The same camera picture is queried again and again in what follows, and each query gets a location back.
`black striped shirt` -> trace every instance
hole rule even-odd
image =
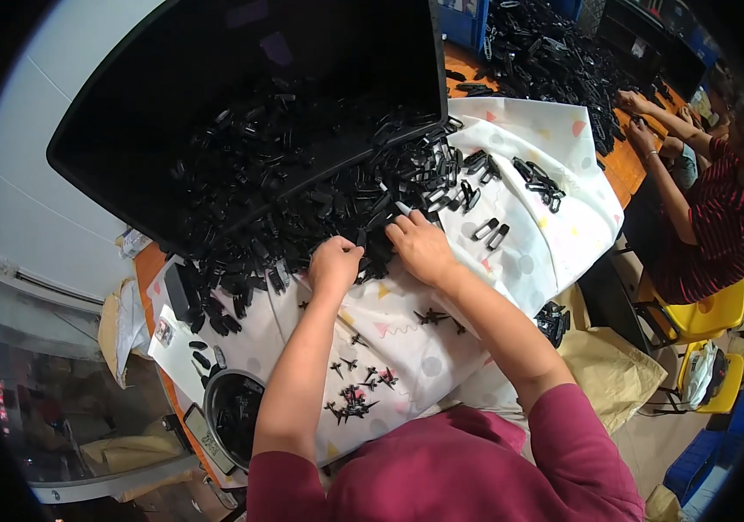
[[[649,273],[668,304],[688,304],[744,277],[744,186],[737,157],[724,140],[711,139],[711,166],[685,193],[697,245],[683,243],[665,218],[664,254]]]

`white tablecloth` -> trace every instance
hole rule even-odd
[[[469,214],[441,211],[441,219],[456,256],[529,317],[574,283],[614,243],[623,214],[607,178],[596,163],[586,109],[518,99],[475,98],[450,100],[450,114],[465,129],[449,137],[466,155],[485,149],[502,169],[503,179],[481,187],[482,197]],[[527,191],[511,159],[536,162],[565,191],[560,211],[551,214],[540,195]],[[465,176],[475,188],[474,176]],[[488,252],[470,235],[479,224],[496,217],[510,226],[499,249]],[[155,317],[167,303],[163,273],[148,295]],[[232,299],[215,292],[229,310]],[[243,331],[220,338],[209,326],[193,335],[185,325],[169,319],[176,335],[168,347],[152,339],[150,355],[172,377],[190,400],[201,404],[203,388],[190,362],[190,340],[219,344],[230,368],[241,368],[267,381],[284,345],[297,325],[310,292],[304,278],[295,278],[283,295],[257,291]],[[324,410],[317,427],[317,462],[324,465],[377,438],[438,402],[488,360],[480,340],[457,334],[450,319],[438,326],[420,325],[414,311],[429,308],[460,314],[440,302],[434,291],[406,273],[397,259],[389,276],[354,287],[346,296],[334,326],[330,361],[357,359],[341,379],[327,371],[323,403],[344,403],[339,396],[349,383],[362,381],[367,367],[390,368],[398,377],[394,389],[380,384],[368,392],[369,402],[380,401],[363,419],[340,423]],[[352,344],[360,334],[368,345]],[[210,351],[204,351],[213,359]],[[226,486],[240,485],[241,475]]]

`table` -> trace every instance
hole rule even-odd
[[[444,55],[446,68],[460,72],[461,74],[464,74],[466,78],[469,78],[468,81],[472,81],[471,78],[474,77],[476,70],[480,67],[479,62],[475,57],[465,52],[463,49],[451,45],[450,43],[445,43]],[[496,82],[492,82],[487,78],[481,80],[480,82],[490,86],[493,89],[497,89]],[[457,83],[458,82],[456,80],[449,78],[447,79],[447,86],[450,87],[450,94],[454,98],[464,97],[464,92],[455,89]],[[675,113],[679,109],[679,107],[685,104],[685,102],[677,94],[673,93],[672,90],[671,94],[676,101],[675,104],[670,104],[667,100],[661,99],[660,96],[658,97],[661,102],[665,104],[668,110]],[[617,110],[617,116],[622,125],[625,125],[629,122],[629,116],[621,110]],[[664,127],[662,127],[657,121],[653,120],[652,118],[648,118],[648,122],[657,129],[664,129]],[[644,167],[641,165],[641,160],[638,158],[632,147],[630,147],[627,142],[622,143],[617,140],[615,143],[615,149],[606,157],[601,157],[598,154],[598,159],[601,160],[604,165],[606,165],[607,168],[604,170],[604,174],[606,175],[607,180],[612,186],[612,189],[618,196],[621,207],[625,208],[630,202],[631,195],[636,193],[638,187],[641,185],[641,182],[644,180],[646,173],[644,171]],[[151,300],[148,298],[146,292],[151,282],[160,272],[160,269],[162,269],[162,267],[166,264],[165,255],[160,252],[157,244],[152,244],[137,255],[134,260],[134,264],[137,272],[137,283],[140,290],[140,300],[142,301],[143,308],[146,313],[146,323],[149,329],[149,334],[154,335],[156,319],[154,318],[154,313],[151,308]],[[185,410],[190,406],[190,404],[179,404],[177,399],[177,392],[175,389],[175,383],[162,369],[158,368],[158,370],[160,371],[160,379],[163,383],[163,387],[166,391],[169,401],[172,403],[172,407],[177,413],[178,418],[183,419]],[[184,431],[187,434],[191,446],[195,449],[196,455],[198,456],[201,463],[204,465],[204,468],[216,481],[217,484],[221,484],[218,477],[216,477],[212,472],[211,467],[207,462],[207,458],[201,451],[200,445],[198,444],[197,440],[192,437],[188,429],[184,428]]]
[[[457,47],[451,43],[444,43],[444,66],[449,68],[451,71],[464,74],[465,78],[468,78],[468,82],[473,82],[471,79],[476,75],[476,71],[480,68],[479,61],[473,57],[471,52],[463,50],[461,47]],[[459,82],[447,78],[447,86],[450,88],[450,95],[453,98],[463,98],[467,93],[457,90],[456,85]],[[488,78],[478,80],[476,83],[485,84],[492,89],[498,89],[496,82],[492,82]],[[674,104],[671,104],[666,99],[661,98],[660,95],[656,95],[659,101],[665,105],[668,111],[675,114],[680,107],[685,106],[685,100],[682,99],[678,94],[673,92],[673,89],[668,89],[671,92],[671,97],[674,100]],[[630,116],[620,109],[616,109],[616,116],[618,121],[621,122],[622,128],[630,122]],[[665,132],[664,126],[662,126],[657,120],[647,117],[647,122],[655,129]],[[657,149],[661,147],[661,141],[657,140]],[[636,193],[641,182],[644,181],[646,174],[644,167],[641,165],[641,160],[633,151],[632,147],[628,142],[621,142],[616,140],[615,147],[612,152],[607,156],[601,156],[597,154],[598,160],[600,160],[606,169],[604,175],[612,189],[618,196],[618,201],[621,203],[621,208],[627,208],[627,204],[630,202],[630,197]]]

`metal bowl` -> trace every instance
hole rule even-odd
[[[258,405],[252,405],[250,414],[244,418],[235,415],[235,420],[241,423],[236,430],[238,434],[234,437],[236,447],[226,444],[231,441],[230,433],[224,433],[226,428],[221,428],[219,433],[218,417],[221,410],[228,406],[230,402],[241,400],[244,393],[257,394],[257,399],[261,402],[264,393],[265,383],[250,371],[226,369],[221,370],[210,378],[207,383],[207,389],[204,391],[204,416],[207,418],[207,426],[212,437],[215,439],[218,447],[234,465],[244,471],[250,468],[250,458],[252,456],[253,432],[256,426],[256,412]]]

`wrist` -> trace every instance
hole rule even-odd
[[[313,296],[311,296],[311,301],[308,303],[306,311],[311,310],[312,308],[318,310],[322,309],[333,311],[336,316],[337,311],[340,309],[340,305],[343,304],[343,298],[345,295],[345,292],[340,295],[337,295],[335,292],[315,292]]]
[[[440,291],[447,298],[453,296],[458,289],[467,284],[467,279],[472,274],[466,266],[457,262],[450,269],[444,271],[444,278],[442,281],[438,281],[437,284],[433,285],[436,290]]]
[[[658,105],[654,104],[653,102],[647,102],[647,107],[644,108],[644,114],[648,116],[653,116],[659,110],[661,109],[659,109]]]

